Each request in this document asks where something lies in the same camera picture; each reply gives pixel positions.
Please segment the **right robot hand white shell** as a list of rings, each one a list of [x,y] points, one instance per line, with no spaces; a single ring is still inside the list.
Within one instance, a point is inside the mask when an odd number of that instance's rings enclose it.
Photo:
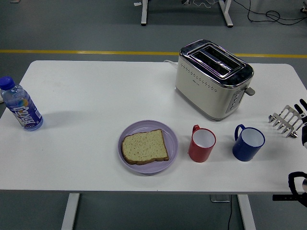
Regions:
[[[300,114],[302,122],[303,122],[303,127],[302,127],[302,145],[307,148],[307,115],[306,113],[302,110],[302,108],[298,105],[294,105],[295,109],[297,112]]]

